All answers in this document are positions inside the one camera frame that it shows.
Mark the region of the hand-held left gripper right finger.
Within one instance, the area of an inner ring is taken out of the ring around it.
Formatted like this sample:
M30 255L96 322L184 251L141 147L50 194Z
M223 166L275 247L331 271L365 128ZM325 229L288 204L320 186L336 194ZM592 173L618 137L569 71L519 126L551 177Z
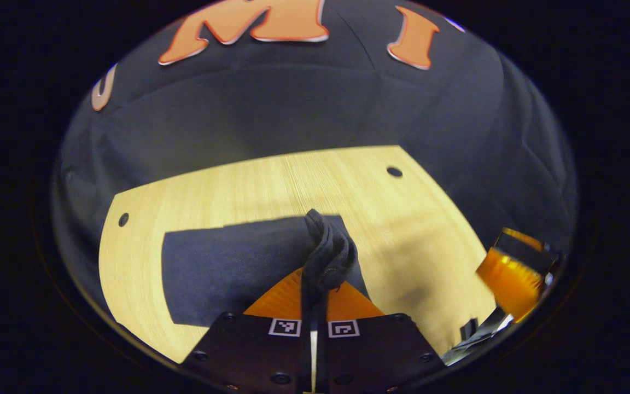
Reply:
M348 282L317 311L316 392L401 392L446 367L410 316L384 314Z

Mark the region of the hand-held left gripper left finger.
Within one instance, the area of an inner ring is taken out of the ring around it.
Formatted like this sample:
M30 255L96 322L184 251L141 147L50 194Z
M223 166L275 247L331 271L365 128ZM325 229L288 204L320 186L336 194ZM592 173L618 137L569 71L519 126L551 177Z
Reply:
M312 392L312 337L301 277L296 269L244 312L220 314L182 371L228 392Z

